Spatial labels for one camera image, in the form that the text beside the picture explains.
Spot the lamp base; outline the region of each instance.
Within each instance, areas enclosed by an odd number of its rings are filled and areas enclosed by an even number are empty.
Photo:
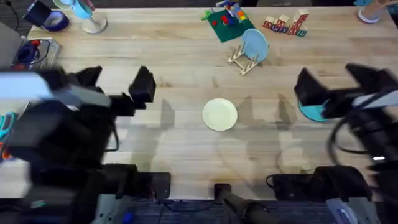
[[[93,16],[93,18],[90,17],[90,18],[84,20],[81,23],[81,28],[89,34],[97,34],[99,32],[102,32],[103,30],[105,30],[107,25],[108,25],[108,22],[106,20],[106,17],[99,16],[96,14]]]
[[[322,117],[322,111],[324,109],[323,105],[316,105],[316,106],[303,106],[301,102],[298,102],[298,107],[300,108],[301,113],[303,115],[316,122],[325,122],[327,119]]]

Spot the teal object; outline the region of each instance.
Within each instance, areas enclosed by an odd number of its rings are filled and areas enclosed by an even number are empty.
[[[88,19],[93,15],[93,11],[84,2],[80,2],[79,0],[75,1],[72,8],[73,13],[81,19]]]
[[[246,56],[252,59],[258,54],[259,57],[256,62],[266,59],[268,55],[268,41],[260,31],[248,29],[244,31],[242,40],[244,42],[243,52]]]
[[[372,0],[356,0],[354,2],[355,6],[367,6],[368,4],[370,4],[372,2]]]
[[[0,141],[3,141],[10,132],[16,118],[17,115],[14,112],[8,112],[6,115],[0,116]]]
[[[323,105],[315,106],[303,106],[301,102],[298,102],[298,107],[305,117],[316,122],[325,122],[327,119],[322,117],[322,111],[324,110]]]

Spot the blue cup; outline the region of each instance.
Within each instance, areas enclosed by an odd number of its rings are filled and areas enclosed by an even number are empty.
[[[80,2],[79,0],[75,1],[72,9],[75,15],[81,19],[88,19],[93,15],[93,11],[85,3]]]

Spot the blue lego brick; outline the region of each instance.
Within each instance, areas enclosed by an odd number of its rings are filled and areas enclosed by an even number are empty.
[[[235,23],[235,21],[233,20],[233,18],[231,17],[231,15],[228,14],[227,18],[228,18],[228,25],[232,25],[232,24]]]

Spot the yellow plate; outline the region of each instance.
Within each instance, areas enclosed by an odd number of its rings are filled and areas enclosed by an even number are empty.
[[[229,100],[217,98],[205,105],[202,116],[209,128],[215,131],[226,131],[235,125],[238,111]]]

